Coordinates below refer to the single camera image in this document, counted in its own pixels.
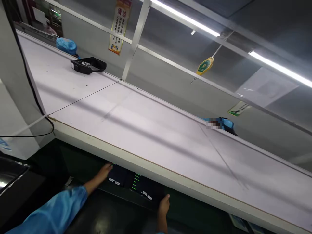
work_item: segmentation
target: sticker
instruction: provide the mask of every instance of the sticker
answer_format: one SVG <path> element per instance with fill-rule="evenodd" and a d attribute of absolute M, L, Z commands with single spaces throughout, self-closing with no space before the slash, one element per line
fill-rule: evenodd
<path fill-rule="evenodd" d="M 250 108 L 250 106 L 247 103 L 240 101 L 238 104 L 232 107 L 228 111 L 228 113 L 237 117 L 237 116 L 240 116 L 241 113 L 243 113 L 243 111 L 247 110 L 248 108 Z"/>
<path fill-rule="evenodd" d="M 115 16 L 111 29 L 118 35 L 124 36 L 124 34 L 126 33 L 131 4 L 132 0 L 117 0 L 115 7 Z M 119 37 L 110 35 L 110 44 L 108 48 L 110 51 L 114 52 L 117 55 L 120 55 L 122 45 L 123 40 L 121 40 Z"/>
<path fill-rule="evenodd" d="M 203 61 L 197 68 L 196 74 L 203 75 L 206 71 L 208 71 L 212 67 L 214 59 L 214 57 L 210 57 Z"/>

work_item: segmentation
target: ceiling light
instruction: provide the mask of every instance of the ceiling light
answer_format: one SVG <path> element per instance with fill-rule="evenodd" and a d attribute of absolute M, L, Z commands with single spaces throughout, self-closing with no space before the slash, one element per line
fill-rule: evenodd
<path fill-rule="evenodd" d="M 171 12 L 172 14 L 174 14 L 174 15 L 176 15 L 176 16 L 178 16 L 178 17 L 184 19 L 184 20 L 186 20 L 187 22 L 189 22 L 189 23 L 191 23 L 191 24 L 193 24 L 193 25 L 195 25 L 195 26 L 197 26 L 197 27 L 203 29 L 204 31 L 210 33 L 211 35 L 213 35 L 213 36 L 215 36 L 215 37 L 220 36 L 219 33 L 213 31 L 212 29 L 206 27 L 205 25 L 203 25 L 203 24 L 197 22 L 197 21 L 194 20 L 194 19 L 191 19 L 190 17 L 188 17 L 188 16 L 182 14 L 181 12 L 178 12 L 178 11 L 174 10 L 173 8 L 171 8 L 171 7 L 167 6 L 167 5 L 165 5 L 164 3 L 161 3 L 161 2 L 158 1 L 158 0 L 151 0 L 151 1 L 152 1 L 153 3 L 155 3 L 155 4 L 157 4 L 158 6 L 160 6 L 160 7 L 164 8 L 164 9 L 166 9 L 167 11 Z"/>
<path fill-rule="evenodd" d="M 290 76 L 291 78 L 294 78 L 295 80 L 297 80 L 297 81 L 309 86 L 310 88 L 312 88 L 312 81 L 308 80 L 307 78 L 304 78 L 304 77 L 298 75 L 297 73 L 294 73 L 293 71 L 287 69 L 286 67 L 283 67 L 283 66 L 281 66 L 281 65 L 279 65 L 279 64 L 277 64 L 271 60 L 268 60 L 265 57 L 262 57 L 261 55 L 257 54 L 254 51 L 249 52 L 249 54 L 252 57 L 266 63 L 267 65 L 269 65 L 273 68 L 275 68 L 276 70 L 280 71 L 281 73 L 284 73 L 285 75 Z"/>

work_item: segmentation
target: hanging tag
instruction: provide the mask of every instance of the hanging tag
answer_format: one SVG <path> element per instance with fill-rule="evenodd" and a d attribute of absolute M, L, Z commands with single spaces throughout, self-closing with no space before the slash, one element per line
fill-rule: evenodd
<path fill-rule="evenodd" d="M 206 71 L 208 71 L 211 67 L 212 67 L 212 64 L 214 63 L 214 57 L 210 57 L 210 58 L 207 58 L 205 61 L 203 61 L 197 71 L 196 71 L 196 74 L 198 75 L 203 75 Z"/>

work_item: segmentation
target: white conveyor belt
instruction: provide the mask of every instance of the white conveyor belt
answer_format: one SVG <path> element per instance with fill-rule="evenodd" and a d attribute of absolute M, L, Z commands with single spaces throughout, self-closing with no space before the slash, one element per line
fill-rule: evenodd
<path fill-rule="evenodd" d="M 57 138 L 275 232 L 312 232 L 311 173 L 18 34 Z"/>

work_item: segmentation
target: blue hairnet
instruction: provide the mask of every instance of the blue hairnet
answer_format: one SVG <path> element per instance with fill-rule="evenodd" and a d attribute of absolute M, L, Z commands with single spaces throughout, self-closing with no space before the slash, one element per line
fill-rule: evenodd
<path fill-rule="evenodd" d="M 60 37 L 56 39 L 56 48 L 70 55 L 75 55 L 76 50 L 77 50 L 77 45 L 71 39 Z"/>

